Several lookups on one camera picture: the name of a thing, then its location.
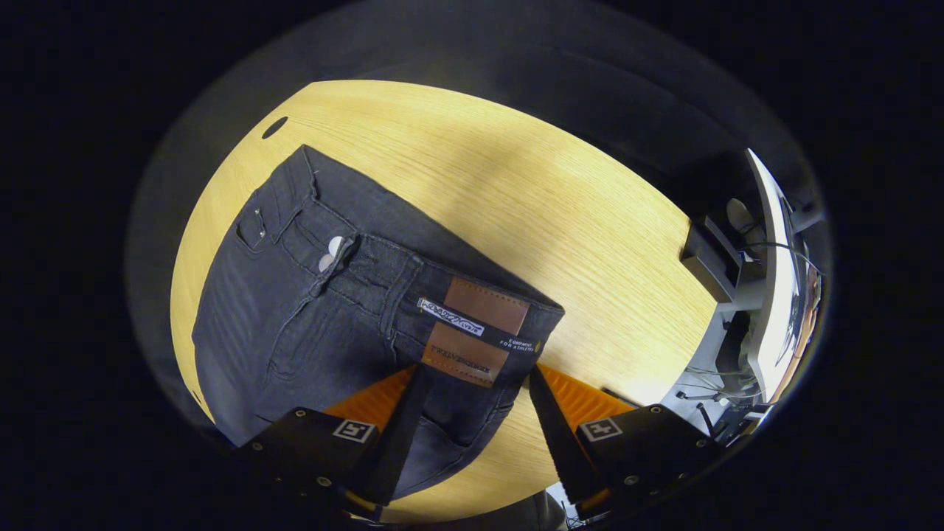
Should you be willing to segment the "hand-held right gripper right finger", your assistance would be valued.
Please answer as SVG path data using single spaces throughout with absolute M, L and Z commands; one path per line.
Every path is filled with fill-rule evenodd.
M 546 365 L 528 377 L 547 449 L 581 518 L 627 518 L 721 463 L 725 447 L 660 403 L 633 407 Z

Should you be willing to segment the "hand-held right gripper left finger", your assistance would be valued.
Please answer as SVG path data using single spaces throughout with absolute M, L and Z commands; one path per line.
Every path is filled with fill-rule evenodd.
M 296 407 L 236 451 L 285 493 L 350 516 L 380 517 L 410 453 L 431 370 L 414 365 L 326 411 Z

